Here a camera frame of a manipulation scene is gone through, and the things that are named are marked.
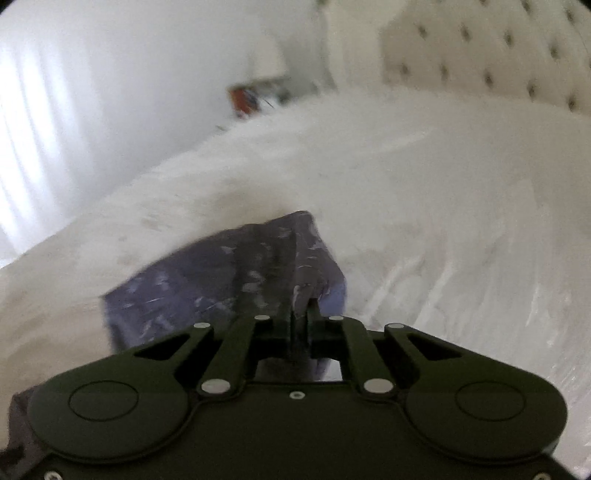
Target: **screw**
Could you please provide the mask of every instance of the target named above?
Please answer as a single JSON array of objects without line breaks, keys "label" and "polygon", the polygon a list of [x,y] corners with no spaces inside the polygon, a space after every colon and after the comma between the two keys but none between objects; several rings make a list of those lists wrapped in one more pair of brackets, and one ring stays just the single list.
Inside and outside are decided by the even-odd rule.
[{"label": "screw", "polygon": [[292,400],[302,400],[305,396],[306,396],[306,394],[304,392],[291,392],[290,393],[290,398]]},{"label": "screw", "polygon": [[484,72],[484,83],[486,83],[488,88],[492,88],[492,85],[494,84],[491,73],[488,70],[485,70]]},{"label": "screw", "polygon": [[527,93],[529,94],[530,98],[533,100],[536,94],[536,86],[534,82],[529,82],[527,84]]},{"label": "screw", "polygon": [[222,378],[212,378],[201,384],[201,390],[210,395],[222,395],[230,390],[230,382]]},{"label": "screw", "polygon": [[369,393],[388,393],[394,388],[394,384],[385,378],[372,378],[363,384],[363,389]]},{"label": "screw", "polygon": [[504,38],[505,38],[505,43],[507,43],[509,48],[511,48],[513,46],[513,35],[511,34],[511,32],[506,32]]},{"label": "screw", "polygon": [[439,67],[439,71],[441,72],[441,81],[446,82],[447,79],[449,78],[449,70],[447,69],[447,67],[445,65],[441,65]]},{"label": "screw", "polygon": [[460,33],[462,34],[462,38],[465,41],[470,41],[472,39],[472,34],[470,33],[470,30],[468,30],[465,25],[462,25],[462,27],[460,29]]}]

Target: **white bed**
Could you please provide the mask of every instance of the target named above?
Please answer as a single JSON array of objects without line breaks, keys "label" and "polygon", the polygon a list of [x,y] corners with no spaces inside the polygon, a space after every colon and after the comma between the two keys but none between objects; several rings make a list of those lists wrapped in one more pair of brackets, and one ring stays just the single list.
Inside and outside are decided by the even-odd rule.
[{"label": "white bed", "polygon": [[[397,87],[311,98],[174,157],[0,270],[0,410],[110,353],[100,297],[197,238],[309,210],[347,313],[404,322],[565,395],[591,465],[591,119]],[[0,440],[6,440],[4,421]]]}]

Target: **fabric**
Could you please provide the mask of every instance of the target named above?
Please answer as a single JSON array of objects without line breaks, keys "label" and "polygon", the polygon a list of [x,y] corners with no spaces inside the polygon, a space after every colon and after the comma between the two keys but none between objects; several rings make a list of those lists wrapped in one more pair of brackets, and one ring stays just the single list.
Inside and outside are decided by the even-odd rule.
[{"label": "fabric", "polygon": [[[311,298],[318,298],[324,315],[341,314],[345,293],[343,273],[312,215],[296,212],[218,233],[149,266],[105,296],[106,322],[113,350],[120,352],[196,322],[211,323],[222,332],[237,316],[273,316],[281,306],[301,315]],[[269,361],[257,376],[312,380],[325,367]],[[47,453],[27,420],[34,389],[12,398],[10,441],[0,450],[0,475],[22,475]]]}]

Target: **metal pin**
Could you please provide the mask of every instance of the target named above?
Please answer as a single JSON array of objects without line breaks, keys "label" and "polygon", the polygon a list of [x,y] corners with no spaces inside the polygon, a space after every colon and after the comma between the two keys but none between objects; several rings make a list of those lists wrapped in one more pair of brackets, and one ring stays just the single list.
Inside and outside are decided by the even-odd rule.
[{"label": "metal pin", "polygon": [[304,392],[291,392],[290,393],[290,398],[292,400],[302,400],[305,396],[306,396],[306,394]]},{"label": "metal pin", "polygon": [[212,378],[201,384],[201,390],[210,395],[222,395],[230,390],[230,382],[223,378]]},{"label": "metal pin", "polygon": [[43,475],[43,480],[64,480],[63,477],[54,471],[50,471],[50,472],[46,472],[45,475]]},{"label": "metal pin", "polygon": [[363,389],[369,393],[384,394],[392,391],[394,384],[385,378],[372,378],[363,384]]}]

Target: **bed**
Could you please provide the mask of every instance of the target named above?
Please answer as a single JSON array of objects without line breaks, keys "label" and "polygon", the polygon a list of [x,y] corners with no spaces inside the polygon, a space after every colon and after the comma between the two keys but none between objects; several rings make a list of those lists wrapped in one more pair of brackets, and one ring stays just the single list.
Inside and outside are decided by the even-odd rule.
[{"label": "bed", "polygon": [[347,278],[348,315],[414,325],[550,380],[570,407],[556,455],[584,475],[590,138],[591,119],[567,109],[406,87],[237,124],[0,270],[0,410],[109,355],[101,297],[146,265],[308,210]]}]

